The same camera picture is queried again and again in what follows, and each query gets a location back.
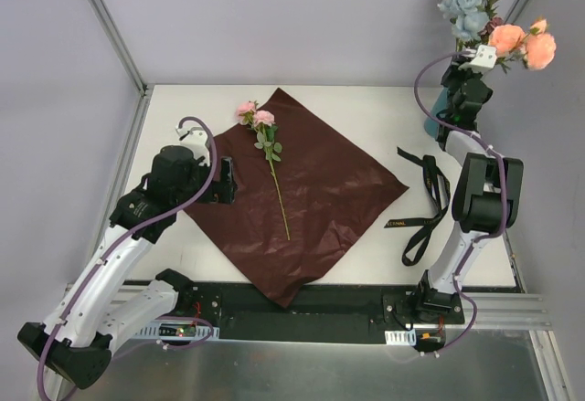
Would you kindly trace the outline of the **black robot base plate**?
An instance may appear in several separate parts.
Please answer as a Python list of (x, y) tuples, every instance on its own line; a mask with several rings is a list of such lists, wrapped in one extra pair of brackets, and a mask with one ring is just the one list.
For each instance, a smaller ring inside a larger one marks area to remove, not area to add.
[(462, 326), (463, 306), (440, 316), (409, 307), (411, 286), (306, 285), (283, 308), (250, 284), (195, 282), (166, 319), (196, 317), (221, 340), (382, 344), (385, 332), (416, 325)]

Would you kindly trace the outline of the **pink rose flower stem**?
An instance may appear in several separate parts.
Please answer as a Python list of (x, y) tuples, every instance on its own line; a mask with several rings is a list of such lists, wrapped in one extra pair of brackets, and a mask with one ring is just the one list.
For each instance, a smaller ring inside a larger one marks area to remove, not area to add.
[(256, 136), (254, 147), (264, 152), (281, 209), (286, 239), (290, 241), (291, 233), (282, 200), (280, 183), (275, 170), (275, 164), (282, 161), (282, 144), (276, 140), (278, 125), (276, 124), (275, 116), (270, 111), (259, 109), (258, 102), (252, 100), (240, 104), (236, 109), (236, 116), (240, 125), (246, 126), (254, 132)]

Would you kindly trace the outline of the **black ribbon gold lettering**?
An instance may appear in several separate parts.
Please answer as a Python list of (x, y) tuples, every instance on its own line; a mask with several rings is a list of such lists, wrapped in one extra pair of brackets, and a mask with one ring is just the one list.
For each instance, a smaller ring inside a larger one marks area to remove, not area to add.
[(397, 154), (421, 169), (424, 188), (433, 211), (431, 217), (390, 219), (384, 226), (384, 228), (417, 227), (419, 229), (409, 239), (401, 255), (402, 264), (406, 267), (413, 267), (422, 259), (431, 241), (433, 231), (449, 212), (452, 198), (451, 185), (437, 165), (434, 156), (425, 154), (419, 158), (399, 147)]

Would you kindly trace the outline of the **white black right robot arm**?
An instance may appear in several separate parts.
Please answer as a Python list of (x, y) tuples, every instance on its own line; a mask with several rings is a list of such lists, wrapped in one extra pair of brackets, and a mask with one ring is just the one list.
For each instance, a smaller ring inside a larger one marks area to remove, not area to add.
[(476, 117), (493, 95), (482, 74), (453, 61), (441, 78), (445, 108), (431, 118), (435, 140), (461, 165), (451, 200), (453, 229), (440, 256), (427, 269), (409, 305), (420, 322), (433, 322), (461, 306), (461, 287), (489, 239), (515, 222), (524, 163), (494, 151), (477, 131)]

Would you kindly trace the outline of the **mauve rose flower stem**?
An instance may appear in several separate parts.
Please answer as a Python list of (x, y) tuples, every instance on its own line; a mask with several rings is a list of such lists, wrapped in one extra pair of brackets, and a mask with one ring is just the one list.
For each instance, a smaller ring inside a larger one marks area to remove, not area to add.
[(544, 18), (536, 20), (529, 28), (503, 24), (497, 26), (485, 43), (497, 50), (497, 64), (503, 70), (509, 70), (511, 62), (519, 61), (525, 69), (541, 70), (548, 66), (556, 53), (556, 42), (548, 32), (548, 21)]

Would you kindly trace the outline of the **red flower bouquet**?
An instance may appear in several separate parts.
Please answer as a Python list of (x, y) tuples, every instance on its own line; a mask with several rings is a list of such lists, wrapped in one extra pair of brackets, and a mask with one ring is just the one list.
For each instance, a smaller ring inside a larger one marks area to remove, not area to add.
[(215, 142), (233, 160), (234, 203), (195, 203), (186, 212), (266, 298), (286, 308), (408, 187), (284, 90), (263, 107), (275, 116), (281, 161), (268, 164), (248, 129), (228, 129)]

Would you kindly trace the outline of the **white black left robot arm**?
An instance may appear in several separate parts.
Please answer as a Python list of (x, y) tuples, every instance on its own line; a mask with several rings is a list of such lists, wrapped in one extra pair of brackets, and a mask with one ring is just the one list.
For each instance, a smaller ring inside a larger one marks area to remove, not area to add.
[(187, 316), (194, 283), (165, 269), (116, 310), (112, 299), (137, 262), (195, 202), (229, 205), (237, 184), (231, 158), (180, 145), (163, 147), (141, 182), (117, 202), (102, 242), (73, 287), (43, 322), (27, 322), (18, 341), (39, 361), (78, 389), (93, 385), (114, 354), (159, 316)]

